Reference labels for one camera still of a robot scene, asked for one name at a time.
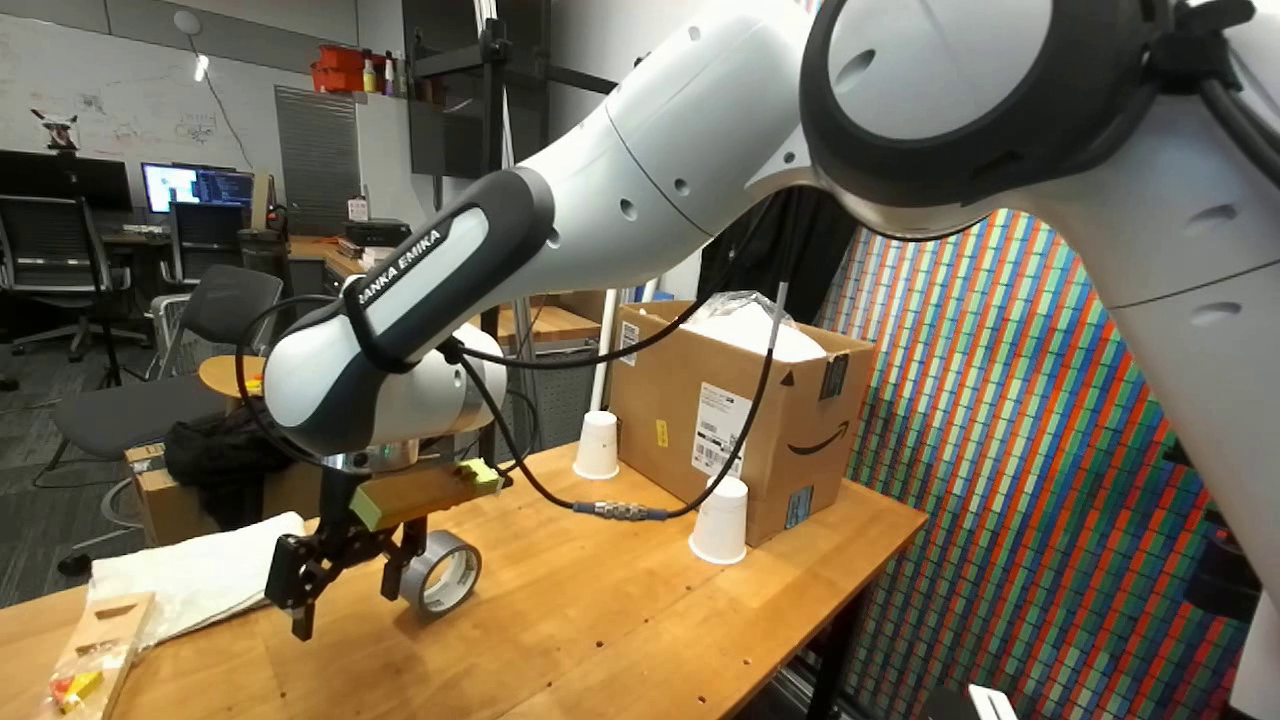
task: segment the white cup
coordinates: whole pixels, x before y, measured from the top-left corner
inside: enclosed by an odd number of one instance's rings
[[[725,477],[705,501],[687,549],[709,563],[740,563],[750,556],[750,486],[740,477]]]
[[[573,473],[579,482],[611,482],[615,477],[615,418],[611,413],[584,418]]]

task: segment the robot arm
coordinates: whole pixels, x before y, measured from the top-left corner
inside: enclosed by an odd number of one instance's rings
[[[437,353],[470,316],[647,282],[790,183],[885,236],[1025,209],[1088,264],[1277,599],[1280,0],[1247,15],[1247,0],[721,5],[294,330],[268,413],[317,451],[482,426]]]

